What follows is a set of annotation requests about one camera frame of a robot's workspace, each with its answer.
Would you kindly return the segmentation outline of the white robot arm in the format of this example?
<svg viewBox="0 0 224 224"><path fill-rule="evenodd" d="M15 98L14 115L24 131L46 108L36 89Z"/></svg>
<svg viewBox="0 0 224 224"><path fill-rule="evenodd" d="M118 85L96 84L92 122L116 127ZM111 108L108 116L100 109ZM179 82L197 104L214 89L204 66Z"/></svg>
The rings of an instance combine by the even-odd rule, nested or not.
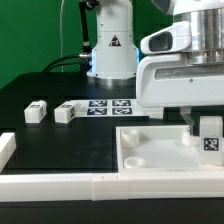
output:
<svg viewBox="0 0 224 224"><path fill-rule="evenodd" d="M143 108L224 105L224 0L151 0L173 23L133 38L132 0L79 0L97 17L97 44L85 56L87 80L136 84Z"/></svg>

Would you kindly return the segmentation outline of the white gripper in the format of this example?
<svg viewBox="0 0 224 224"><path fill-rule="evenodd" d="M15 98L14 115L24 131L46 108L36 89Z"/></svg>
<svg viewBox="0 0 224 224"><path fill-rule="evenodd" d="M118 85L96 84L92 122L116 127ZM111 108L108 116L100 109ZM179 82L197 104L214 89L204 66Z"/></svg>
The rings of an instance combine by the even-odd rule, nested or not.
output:
<svg viewBox="0 0 224 224"><path fill-rule="evenodd" d="M147 56L137 69L136 98L142 107L181 107L193 131L192 106L224 105L224 64L190 65L182 53Z"/></svg>

